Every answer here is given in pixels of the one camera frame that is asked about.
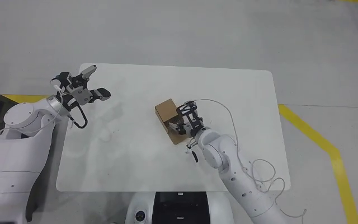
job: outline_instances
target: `yellow floor line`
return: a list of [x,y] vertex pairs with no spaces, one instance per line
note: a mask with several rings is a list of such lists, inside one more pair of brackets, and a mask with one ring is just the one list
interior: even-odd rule
[[304,120],[299,118],[292,110],[285,105],[279,105],[280,114],[286,118],[291,124],[298,128],[309,139],[315,142],[319,147],[325,150],[331,158],[333,172],[335,174],[338,189],[340,191],[343,208],[346,214],[348,224],[358,223],[358,214],[352,190],[348,182],[345,167],[338,148],[327,141],[322,135],[311,128]]
[[31,95],[5,95],[3,94],[4,97],[9,98],[12,101],[15,101],[17,103],[21,103],[21,102],[37,102],[43,98],[46,98],[48,96],[31,96]]
[[341,2],[353,2],[353,3],[358,3],[358,0],[339,0]]

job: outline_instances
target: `robotic arm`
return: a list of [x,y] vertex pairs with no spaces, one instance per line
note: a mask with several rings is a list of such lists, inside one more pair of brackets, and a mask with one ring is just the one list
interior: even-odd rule
[[182,117],[182,122],[170,123],[170,127],[178,134],[187,134],[194,138],[195,141],[187,145],[188,149],[191,150],[193,146],[198,145],[205,160],[211,167],[218,169],[228,191],[244,208],[254,224],[285,224],[285,217],[274,198],[263,192],[265,186],[262,183],[255,183],[248,176],[252,173],[252,165],[237,151],[237,143],[229,135],[221,135],[205,127],[196,109],[194,101],[179,106],[177,112]]
[[[75,77],[62,72],[51,81],[58,82],[54,84],[56,95],[35,103],[17,104],[6,112],[6,126],[0,130],[0,223],[31,220],[32,212],[26,212],[27,202],[46,164],[56,123],[67,116],[78,128],[84,128],[88,121],[80,105],[110,98],[110,92],[104,88],[87,88],[96,69],[90,66]],[[76,107],[84,118],[82,126],[70,115]]]

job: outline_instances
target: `brown cardboard box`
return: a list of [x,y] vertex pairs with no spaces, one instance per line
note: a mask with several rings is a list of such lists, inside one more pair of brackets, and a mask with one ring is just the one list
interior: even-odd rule
[[168,136],[172,140],[173,144],[179,144],[184,141],[187,136],[181,136],[175,133],[173,130],[169,129],[169,122],[176,123],[180,118],[177,114],[177,106],[174,104],[172,99],[162,102],[161,104],[155,106],[156,115],[161,121],[163,128],[168,133]]

